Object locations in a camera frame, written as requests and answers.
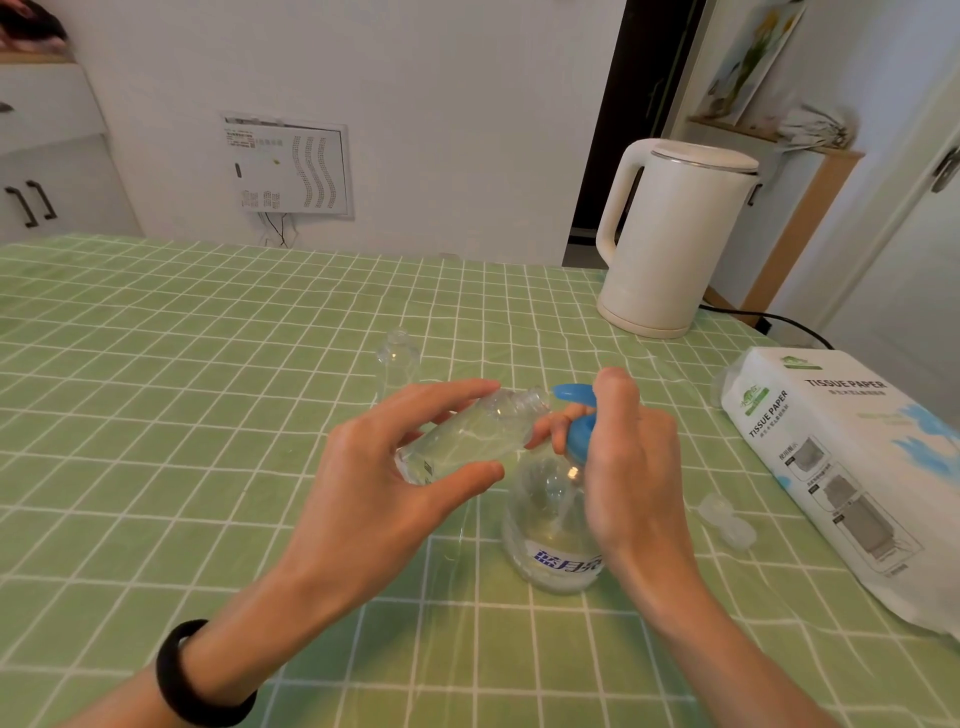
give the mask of green checkered tablecloth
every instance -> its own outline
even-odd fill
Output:
[[[337,423],[373,398],[404,327],[422,376],[508,387],[626,367],[671,411],[688,504],[721,492],[756,529],[701,571],[747,634],[848,726],[957,726],[960,651],[868,596],[705,405],[763,344],[701,313],[641,340],[594,303],[602,273],[67,236],[0,248],[0,722],[46,726],[210,617],[290,537]],[[264,687],[275,728],[700,726],[688,685],[615,582],[531,589],[498,543],[504,490],[468,504],[381,596]]]

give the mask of tissue paper package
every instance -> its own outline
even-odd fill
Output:
[[[960,435],[843,352],[754,348],[715,404],[860,582],[960,639]]]

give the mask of small transparent bottle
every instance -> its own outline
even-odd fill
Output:
[[[396,466],[411,483],[432,483],[466,463],[496,460],[522,448],[534,423],[549,412],[549,399],[539,387],[498,389],[397,450]]]
[[[378,402],[420,378],[420,349],[402,328],[395,328],[387,334],[376,358],[380,362],[376,383]]]
[[[554,394],[596,406],[589,385],[561,385]],[[524,455],[507,495],[507,555],[520,576],[554,594],[580,592],[603,570],[584,507],[584,467],[595,424],[596,415],[588,415],[570,426],[566,455],[556,454],[550,443]]]

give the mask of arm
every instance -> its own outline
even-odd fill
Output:
[[[740,631],[697,570],[686,526],[677,427],[643,407],[634,381],[605,369],[593,385],[597,424],[587,460],[587,519],[604,561],[713,719],[730,728],[835,726]],[[535,428],[562,452],[580,405]]]
[[[503,477],[471,463],[428,486],[403,480],[394,451],[494,391],[484,379],[415,385],[330,433],[300,521],[276,567],[180,648],[193,691],[239,705],[323,630],[379,593],[457,506]],[[327,558],[335,554],[336,558]],[[164,702],[153,666],[62,728],[187,728]]]

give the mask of flower painting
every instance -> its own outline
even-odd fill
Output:
[[[754,8],[710,83],[698,115],[736,124],[803,12],[803,2]]]

